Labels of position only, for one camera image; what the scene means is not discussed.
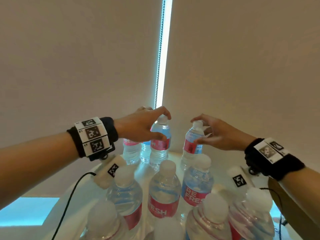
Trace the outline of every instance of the wristband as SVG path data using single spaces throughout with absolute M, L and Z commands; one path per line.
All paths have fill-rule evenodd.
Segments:
M 244 153 L 248 166 L 277 181 L 282 180 L 286 174 L 305 167 L 303 162 L 272 138 L 254 140 Z
M 67 132 L 74 141 L 79 157 L 88 157 L 90 161 L 106 159 L 108 153 L 115 150 L 114 142 L 118 140 L 118 133 L 110 117 L 94 117 L 76 122 Z

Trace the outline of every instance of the bottle cap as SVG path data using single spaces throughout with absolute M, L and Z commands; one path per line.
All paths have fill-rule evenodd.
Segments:
M 134 169 L 129 165 L 120 167 L 115 172 L 114 182 L 120 188 L 126 188 L 134 181 Z
M 228 203 L 217 193 L 209 193 L 203 201 L 205 217 L 214 223 L 222 223 L 229 213 Z
M 117 218 L 117 211 L 114 203 L 109 200 L 99 200 L 88 214 L 88 228 L 100 231 L 110 225 Z
M 154 225 L 154 240 L 183 240 L 184 233 L 178 221 L 171 217 L 158 219 Z
M 157 121 L 159 124 L 166 124 L 168 122 L 168 117 L 162 114 L 158 117 Z
M 176 174 L 176 164 L 170 160 L 164 160 L 160 164 L 160 170 L 162 176 L 171 178 Z
M 211 159 L 205 154 L 197 154 L 194 165 L 197 168 L 207 170 L 211 167 Z
M 203 131 L 203 121 L 202 120 L 195 120 L 192 123 L 192 128 L 194 128 L 197 131 Z
M 270 212 L 272 208 L 272 197 L 267 190 L 250 188 L 247 191 L 246 199 L 256 211 Z

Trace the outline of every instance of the hand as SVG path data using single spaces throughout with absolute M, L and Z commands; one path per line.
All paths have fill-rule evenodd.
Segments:
M 155 110 L 151 107 L 140 107 L 136 112 L 114 120 L 114 127 L 118 132 L 119 138 L 129 139 L 135 142 L 150 140 L 165 141 L 167 137 L 160 132 L 151 132 L 151 126 L 160 115 L 164 114 L 171 120 L 170 112 L 161 106 Z
M 195 120 L 203 120 L 204 126 L 210 126 L 204 131 L 205 135 L 210 135 L 207 138 L 196 139 L 195 144 L 211 145 L 221 150 L 244 151 L 256 139 L 256 137 L 234 128 L 225 121 L 206 114 L 193 118 L 191 122 Z

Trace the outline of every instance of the red bottle label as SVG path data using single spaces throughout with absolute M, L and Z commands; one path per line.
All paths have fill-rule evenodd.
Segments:
M 134 141 L 131 141 L 131 140 L 128 140 L 128 139 L 123 139 L 123 143 L 126 146 L 135 146 L 135 145 L 139 144 L 139 142 L 134 142 Z
M 184 141 L 183 149 L 191 154 L 201 154 L 202 152 L 202 145 L 194 144 L 187 139 Z
M 158 151 L 164 151 L 169 149 L 170 147 L 170 138 L 167 139 L 166 141 L 161 141 L 161 140 L 152 140 L 151 141 L 151 147 L 153 149 L 156 149 Z
M 182 193 L 181 196 L 184 200 L 191 206 L 197 206 L 199 203 L 204 201 L 205 197 L 208 193 L 198 193 L 192 189 L 190 189 L 185 182 L 182 183 Z
M 232 240 L 242 240 L 242 236 L 238 233 L 238 231 L 233 227 L 231 222 L 229 222 L 230 225 L 230 230 L 231 230 L 231 235 L 232 235 Z
M 151 195 L 148 199 L 148 209 L 157 218 L 173 217 L 177 212 L 179 199 L 170 204 L 157 202 Z
M 133 229 L 138 225 L 142 214 L 142 203 L 140 206 L 130 215 L 124 216 L 125 221 L 127 222 L 129 230 Z

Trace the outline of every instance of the water bottle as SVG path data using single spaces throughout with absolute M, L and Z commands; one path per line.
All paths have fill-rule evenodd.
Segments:
M 100 200 L 88 214 L 88 221 L 81 240 L 128 240 L 128 226 L 114 203 Z
M 166 141 L 151 141 L 150 165 L 155 170 L 159 169 L 160 163 L 163 160 L 168 159 L 168 149 L 170 147 L 171 133 L 167 122 L 168 117 L 165 115 L 161 115 L 151 128 L 152 132 L 160 132 L 167 137 Z
M 127 165 L 117 169 L 106 198 L 114 203 L 118 213 L 126 220 L 130 239 L 133 239 L 141 227 L 139 223 L 142 214 L 142 188 L 134 180 L 132 166 Z
M 231 240 L 229 206 L 218 194 L 207 194 L 186 220 L 186 240 Z
M 140 153 L 140 159 L 142 163 L 148 164 L 150 161 L 150 148 L 151 141 L 145 141 L 141 143 L 141 153 Z
M 146 235 L 144 240 L 183 240 L 182 226 L 174 218 L 165 217 L 158 219 L 154 231 Z
M 207 194 L 211 193 L 214 178 L 209 172 L 210 167 L 210 157 L 198 154 L 194 165 L 184 173 L 178 206 L 178 217 L 182 223 L 186 220 L 189 211 L 201 203 Z
M 140 162 L 140 150 L 140 143 L 123 139 L 123 159 L 126 160 L 127 165 Z
M 178 208 L 181 183 L 176 175 L 176 164 L 164 160 L 160 170 L 149 183 L 148 214 L 146 232 L 153 230 L 158 218 L 173 217 Z
M 203 132 L 203 122 L 201 120 L 196 120 L 192 124 L 192 128 L 186 134 L 186 140 L 184 141 L 183 146 L 183 154 L 181 160 L 181 169 L 185 171 L 189 168 L 197 154 L 202 153 L 202 145 L 196 145 L 193 142 L 200 138 L 204 137 L 205 134 Z
M 275 235 L 270 215 L 272 197 L 269 192 L 250 188 L 244 200 L 235 200 L 229 209 L 233 240 L 272 240 Z

